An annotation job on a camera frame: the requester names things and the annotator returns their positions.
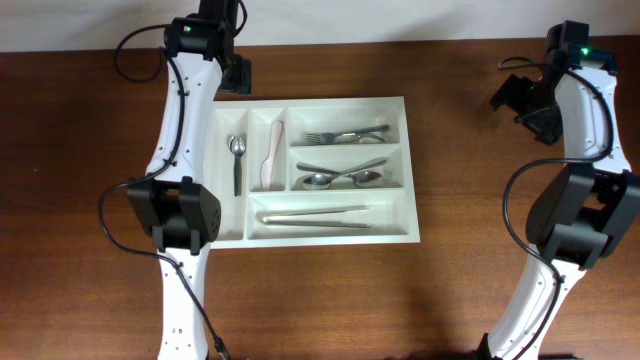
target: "utensil organizer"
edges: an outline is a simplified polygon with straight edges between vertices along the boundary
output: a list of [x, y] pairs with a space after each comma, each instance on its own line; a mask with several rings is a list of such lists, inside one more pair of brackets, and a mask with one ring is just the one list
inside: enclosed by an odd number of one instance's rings
[[[402, 97], [269, 101], [217, 101], [206, 135], [204, 185], [221, 202], [222, 223], [212, 248], [420, 242], [407, 120]], [[273, 167], [270, 191], [260, 184], [271, 124], [284, 123]], [[305, 134], [336, 132], [389, 124], [386, 143], [309, 145]], [[233, 193], [234, 156], [231, 135], [241, 136], [242, 192]], [[359, 189], [350, 178], [336, 179], [328, 190], [301, 186], [308, 172], [296, 163], [341, 171], [374, 158], [388, 159], [373, 170], [384, 175], [382, 186]], [[267, 226], [265, 213], [365, 205], [365, 211], [309, 216], [308, 220], [371, 224], [366, 229]]]

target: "wooden table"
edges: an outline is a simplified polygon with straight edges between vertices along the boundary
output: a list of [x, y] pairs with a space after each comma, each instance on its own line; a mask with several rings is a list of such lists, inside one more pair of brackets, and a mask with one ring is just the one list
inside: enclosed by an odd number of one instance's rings
[[[618, 55], [618, 125], [636, 169], [639, 41], [595, 40]], [[496, 63], [540, 58], [543, 47], [543, 40], [486, 40], [239, 49], [253, 62], [252, 99], [405, 97], [422, 242], [212, 252], [206, 309], [235, 358], [431, 359], [478, 345], [505, 311], [526, 259], [502, 222], [505, 183], [525, 162], [562, 154], [562, 145], [534, 142], [511, 111], [491, 110], [489, 98], [508, 76]], [[131, 84], [111, 56], [0, 55], [2, 359], [158, 353], [158, 263], [111, 246], [96, 201], [146, 167], [166, 70], [154, 83]], [[158, 54], [127, 56], [136, 73], [155, 66]], [[516, 185], [519, 231], [558, 170], [533, 170]], [[107, 211], [122, 242], [152, 250], [124, 196]], [[637, 358], [639, 229], [636, 221], [572, 291], [544, 353]]]

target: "white background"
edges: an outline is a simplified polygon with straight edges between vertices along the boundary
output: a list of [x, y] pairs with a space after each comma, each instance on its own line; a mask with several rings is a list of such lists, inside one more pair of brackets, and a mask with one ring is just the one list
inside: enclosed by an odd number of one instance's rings
[[[2, 0], [0, 51], [113, 48], [198, 0]], [[544, 37], [571, 19], [592, 35], [640, 34], [640, 0], [245, 0], [237, 45]], [[160, 31], [132, 47], [161, 45]]]

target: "black cable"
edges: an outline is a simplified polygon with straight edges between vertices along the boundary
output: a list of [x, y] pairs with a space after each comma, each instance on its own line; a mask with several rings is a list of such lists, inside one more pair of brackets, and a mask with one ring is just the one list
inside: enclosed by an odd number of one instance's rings
[[[528, 64], [514, 65], [514, 66], [504, 66], [505, 63], [510, 62], [510, 61], [526, 61], [526, 62], [528, 62]], [[504, 195], [503, 195], [503, 198], [502, 198], [502, 216], [503, 216], [503, 219], [504, 219], [504, 223], [505, 223], [505, 225], [507, 227], [507, 230], [509, 231], [509, 234], [511, 235], [513, 240], [515, 240], [515, 242], [522, 249], [524, 249], [524, 251], [526, 251], [529, 255], [533, 256], [534, 258], [536, 258], [537, 260], [541, 261], [543, 264], [548, 266], [551, 269], [551, 271], [553, 272], [553, 277], [556, 280], [555, 289], [554, 289], [554, 293], [553, 293], [553, 298], [551, 299], [551, 304], [549, 305], [549, 309], [547, 309], [547, 312], [546, 312], [544, 318], [542, 319], [542, 322], [540, 323], [540, 326], [538, 327], [536, 332], [533, 334], [533, 337], [531, 338], [531, 340], [527, 343], [527, 345], [525, 347], [523, 347], [520, 350], [520, 352], [513, 358], [513, 360], [519, 359], [525, 352], [527, 352], [527, 350], [529, 350], [529, 348], [531, 348], [531, 346], [533, 346], [533, 344], [536, 342], [538, 337], [540, 337], [540, 334], [542, 333], [543, 329], [547, 325], [547, 322], [549, 321], [549, 318], [551, 317], [551, 314], [553, 313], [553, 309], [555, 308], [555, 306], [556, 306], [556, 304], [558, 302], [558, 298], [560, 297], [560, 292], [561, 292], [561, 288], [562, 288], [561, 284], [564, 282], [564, 279], [560, 275], [560, 272], [558, 271], [558, 269], [550, 261], [547, 261], [542, 256], [540, 256], [540, 254], [538, 254], [537, 252], [531, 250], [531, 248], [529, 248], [524, 243], [524, 241], [522, 241], [522, 239], [520, 239], [518, 234], [513, 229], [513, 226], [511, 225], [511, 221], [509, 220], [509, 195], [511, 193], [511, 188], [513, 187], [513, 184], [515, 183], [515, 181], [518, 179], [518, 177], [520, 175], [522, 175], [525, 171], [527, 171], [529, 169], [532, 169], [534, 167], [541, 166], [541, 165], [548, 165], [548, 164], [593, 164], [593, 163], [595, 163], [597, 161], [600, 161], [600, 160], [606, 158], [613, 151], [613, 117], [611, 115], [611, 110], [609, 109], [609, 105], [607, 105], [607, 102], [604, 100], [604, 97], [602, 96], [602, 93], [593, 84], [591, 84], [589, 81], [587, 81], [582, 76], [580, 76], [580, 75], [578, 75], [578, 74], [576, 74], [576, 73], [574, 73], [574, 72], [572, 72], [570, 70], [561, 69], [561, 68], [559, 68], [559, 67], [557, 67], [557, 66], [555, 66], [553, 64], [547, 64], [547, 63], [538, 64], [538, 63], [535, 63], [532, 60], [530, 60], [528, 58], [524, 58], [524, 57], [511, 57], [511, 58], [504, 59], [504, 60], [500, 61], [500, 63], [498, 63], [498, 70], [516, 70], [516, 69], [525, 69], [525, 68], [538, 68], [538, 69], [551, 68], [553, 70], [556, 70], [556, 71], [559, 71], [559, 72], [563, 73], [564, 75], [568, 75], [568, 76], [576, 79], [582, 85], [584, 85], [589, 90], [591, 90], [591, 92], [593, 93], [594, 97], [598, 100], [598, 102], [600, 102], [602, 110], [603, 110], [603, 112], [605, 114], [605, 118], [606, 118], [606, 121], [607, 121], [607, 127], [608, 127], [608, 133], [607, 133], [606, 146], [602, 150], [602, 152], [600, 154], [598, 154], [597, 156], [591, 157], [591, 158], [552, 158], [552, 159], [542, 159], [542, 160], [536, 160], [536, 161], [530, 162], [530, 163], [524, 165], [523, 167], [521, 167], [520, 169], [518, 169], [511, 176], [511, 178], [509, 179], [509, 182], [507, 183], [507, 186], [506, 186], [506, 188], [504, 190]]]
[[233, 37], [236, 37], [236, 36], [240, 35], [240, 31], [242, 31], [242, 29], [244, 29], [244, 25], [247, 23], [247, 16], [248, 16], [247, 7], [244, 6], [244, 2], [242, 0], [238, 0], [238, 4], [240, 5], [240, 8], [242, 9], [242, 24], [240, 24], [240, 26], [236, 30], [235, 35], [233, 35]]
[[[151, 76], [150, 78], [146, 78], [146, 79], [132, 79], [130, 77], [128, 77], [127, 75], [125, 75], [124, 73], [122, 73], [122, 71], [120, 71], [120, 68], [118, 67], [118, 57], [119, 57], [119, 53], [122, 50], [122, 46], [124, 46], [124, 44], [127, 42], [127, 40], [131, 39], [133, 36], [144, 32], [144, 31], [149, 31], [149, 30], [154, 30], [154, 29], [160, 29], [160, 28], [164, 28], [167, 27], [167, 25], [154, 25], [154, 26], [147, 26], [144, 27], [142, 29], [138, 29], [134, 32], [132, 32], [131, 34], [127, 35], [118, 45], [118, 47], [116, 48], [116, 53], [114, 56], [114, 64], [116, 67], [116, 71], [118, 72], [118, 74], [120, 74], [123, 78], [125, 78], [128, 81], [132, 81], [132, 82], [136, 82], [136, 83], [142, 83], [142, 82], [148, 82], [151, 81], [153, 79], [155, 79], [158, 76], [158, 73], [160, 71], [160, 67], [158, 67], [158, 70], [156, 71], [156, 73]], [[171, 66], [171, 69], [173, 70], [175, 76], [176, 76], [176, 80], [178, 82], [178, 89], [179, 89], [179, 95], [180, 95], [180, 111], [179, 111], [179, 115], [178, 115], [178, 129], [177, 129], [177, 133], [176, 133], [176, 139], [175, 142], [173, 144], [173, 148], [171, 149], [171, 152], [169, 154], [169, 159], [164, 160], [164, 165], [162, 165], [160, 167], [160, 169], [151, 172], [149, 174], [146, 174], [144, 177], [140, 178], [140, 179], [133, 179], [127, 182], [123, 182], [114, 186], [111, 186], [109, 188], [107, 188], [106, 190], [104, 190], [101, 194], [100, 197], [98, 198], [98, 221], [100, 223], [100, 227], [102, 229], [102, 232], [105, 234], [105, 236], [107, 237], [107, 239], [118, 249], [130, 253], [130, 254], [134, 254], [134, 255], [140, 255], [140, 256], [146, 256], [146, 257], [150, 257], [153, 259], [158, 259], [158, 260], [162, 260], [162, 261], [166, 261], [167, 263], [169, 263], [173, 269], [176, 271], [176, 274], [178, 275], [178, 278], [180, 278], [180, 281], [182, 282], [182, 285], [184, 286], [185, 290], [187, 291], [187, 293], [189, 294], [189, 297], [191, 298], [191, 300], [193, 301], [194, 305], [196, 306], [196, 308], [198, 309], [198, 312], [200, 313], [200, 315], [202, 316], [204, 322], [207, 325], [207, 328], [209, 329], [209, 332], [211, 333], [211, 336], [213, 337], [213, 341], [214, 341], [214, 346], [216, 348], [216, 351], [218, 352], [218, 354], [220, 355], [221, 359], [223, 360], [228, 360], [231, 359], [226, 346], [224, 345], [224, 342], [222, 341], [222, 338], [220, 338], [220, 336], [218, 336], [218, 334], [216, 334], [215, 330], [213, 329], [213, 325], [211, 325], [211, 321], [209, 321], [209, 317], [207, 316], [204, 308], [202, 307], [202, 304], [200, 304], [200, 301], [198, 301], [198, 298], [196, 297], [196, 295], [193, 293], [193, 290], [191, 289], [191, 286], [189, 285], [189, 283], [187, 282], [187, 279], [185, 278], [183, 272], [180, 270], [180, 268], [182, 267], [181, 263], [176, 262], [175, 260], [164, 256], [164, 255], [160, 255], [160, 254], [156, 254], [156, 253], [152, 253], [152, 252], [148, 252], [148, 251], [142, 251], [142, 250], [135, 250], [129, 247], [126, 247], [120, 243], [118, 243], [115, 238], [113, 237], [113, 235], [111, 234], [111, 232], [109, 231], [109, 228], [107, 227], [105, 218], [104, 218], [104, 203], [105, 200], [107, 199], [107, 197], [113, 193], [115, 193], [118, 190], [121, 189], [125, 189], [128, 188], [129, 186], [141, 183], [143, 181], [147, 181], [149, 179], [152, 179], [158, 175], [160, 175], [161, 173], [163, 173], [165, 170], [167, 170], [171, 164], [173, 163], [173, 161], [175, 160], [175, 157], [178, 153], [178, 148], [180, 146], [180, 140], [182, 139], [182, 129], [183, 129], [183, 125], [184, 125], [184, 112], [185, 112], [185, 91], [184, 91], [184, 84], [182, 82], [182, 77], [180, 76], [180, 72], [178, 70], [178, 67], [176, 66], [175, 62], [173, 61], [173, 59], [171, 58], [171, 56], [168, 55], [167, 50], [164, 48], [160, 48], [160, 52], [162, 54], [163, 57], [165, 57], [167, 59], [167, 61], [169, 62], [169, 65]]]

